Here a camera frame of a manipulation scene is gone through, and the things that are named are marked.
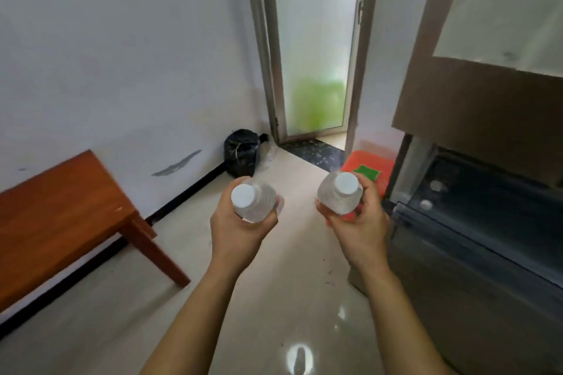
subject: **door frame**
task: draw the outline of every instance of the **door frame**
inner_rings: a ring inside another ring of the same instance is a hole
[[[346,149],[348,150],[348,142],[353,143],[354,132],[357,126],[357,110],[362,92],[375,0],[356,0],[355,26],[346,85],[343,125],[291,136],[287,134],[285,118],[276,0],[250,0],[250,6],[255,24],[258,53],[260,55],[270,130],[276,144],[312,139],[347,131]]]

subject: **wall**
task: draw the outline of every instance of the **wall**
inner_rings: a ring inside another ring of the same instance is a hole
[[[0,0],[0,190],[92,148],[152,214],[268,131],[252,27],[248,0]]]
[[[391,128],[426,0],[376,0],[354,149],[395,157],[403,133]]]

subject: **wall scuff mark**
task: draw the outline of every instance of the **wall scuff mark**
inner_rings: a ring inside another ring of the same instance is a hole
[[[194,151],[192,154],[190,154],[189,156],[183,158],[182,160],[180,160],[178,163],[175,163],[174,165],[170,165],[168,166],[166,169],[163,169],[162,171],[158,171],[156,173],[153,173],[152,176],[167,176],[170,175],[171,173],[175,173],[176,171],[179,171],[181,168],[183,168],[184,166],[187,165],[187,163],[198,153],[200,153],[201,150],[197,150]]]

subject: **bench leg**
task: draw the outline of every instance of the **bench leg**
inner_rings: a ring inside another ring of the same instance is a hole
[[[160,249],[158,244],[152,241],[156,233],[140,215],[134,215],[128,224],[121,227],[119,232],[178,286],[184,287],[190,283],[190,279],[182,269]]]

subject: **black trash bag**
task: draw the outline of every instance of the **black trash bag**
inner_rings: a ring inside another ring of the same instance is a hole
[[[248,129],[234,131],[225,140],[225,169],[233,177],[254,175],[260,161],[260,137]]]

